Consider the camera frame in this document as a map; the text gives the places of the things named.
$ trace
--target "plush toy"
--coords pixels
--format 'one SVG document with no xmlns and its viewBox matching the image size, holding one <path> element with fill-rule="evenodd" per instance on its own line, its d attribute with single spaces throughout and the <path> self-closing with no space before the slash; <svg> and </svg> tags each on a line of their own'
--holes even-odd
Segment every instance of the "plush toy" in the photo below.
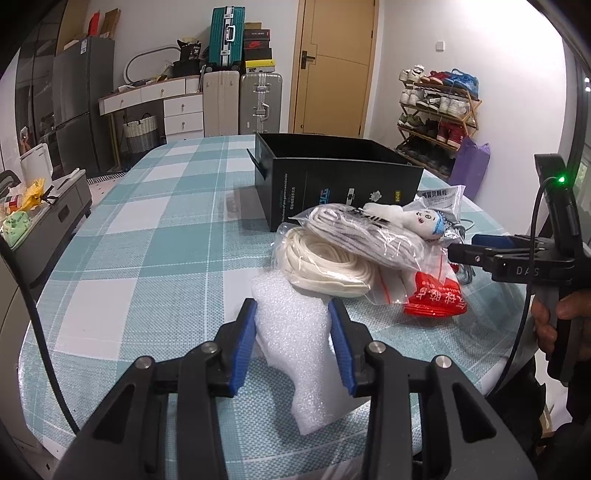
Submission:
<svg viewBox="0 0 591 480">
<path fill-rule="evenodd" d="M 437 240 L 445 233 L 445 218 L 435 210 L 405 212 L 399 205 L 366 203 L 363 209 L 370 215 L 383 218 L 416 233 L 424 240 Z"/>
</svg>

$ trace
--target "human hand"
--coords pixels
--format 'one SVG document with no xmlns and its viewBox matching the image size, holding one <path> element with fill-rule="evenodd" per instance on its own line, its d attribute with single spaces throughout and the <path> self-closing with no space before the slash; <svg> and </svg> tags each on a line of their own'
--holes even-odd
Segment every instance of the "human hand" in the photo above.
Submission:
<svg viewBox="0 0 591 480">
<path fill-rule="evenodd" d="M 552 353 L 558 334 L 550 325 L 550 311 L 542 302 L 534 299 L 531 314 L 535 320 L 535 333 L 538 336 L 540 350 Z M 561 299 L 556 304 L 556 315 L 559 322 L 576 317 L 591 319 L 591 290 L 579 290 Z M 583 322 L 583 336 L 579 349 L 579 360 L 589 359 L 591 359 L 591 320 Z"/>
</svg>

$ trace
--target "teal suitcase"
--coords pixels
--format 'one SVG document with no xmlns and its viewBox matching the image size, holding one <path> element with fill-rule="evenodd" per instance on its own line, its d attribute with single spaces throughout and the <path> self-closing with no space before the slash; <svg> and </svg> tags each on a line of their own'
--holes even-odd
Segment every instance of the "teal suitcase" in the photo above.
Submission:
<svg viewBox="0 0 591 480">
<path fill-rule="evenodd" d="M 217 67 L 239 70 L 242 63 L 245 7 L 213 9 L 209 37 L 209 63 Z"/>
</svg>

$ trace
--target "purple bag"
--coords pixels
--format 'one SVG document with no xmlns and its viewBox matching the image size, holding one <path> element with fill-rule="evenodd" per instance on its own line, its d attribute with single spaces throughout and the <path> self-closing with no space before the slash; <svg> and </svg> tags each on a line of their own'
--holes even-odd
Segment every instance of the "purple bag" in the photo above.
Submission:
<svg viewBox="0 0 591 480">
<path fill-rule="evenodd" d="M 490 159 L 491 146 L 488 143 L 479 147 L 470 137 L 464 137 L 448 184 L 465 185 L 464 195 L 474 200 Z"/>
</svg>

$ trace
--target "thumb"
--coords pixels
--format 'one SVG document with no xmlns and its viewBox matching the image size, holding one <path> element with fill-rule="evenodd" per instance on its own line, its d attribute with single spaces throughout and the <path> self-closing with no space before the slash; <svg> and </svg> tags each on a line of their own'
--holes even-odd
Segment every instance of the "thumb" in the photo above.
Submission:
<svg viewBox="0 0 591 480">
<path fill-rule="evenodd" d="M 578 290 L 560 300 L 556 305 L 556 315 L 562 320 L 591 317 L 591 290 Z"/>
</svg>

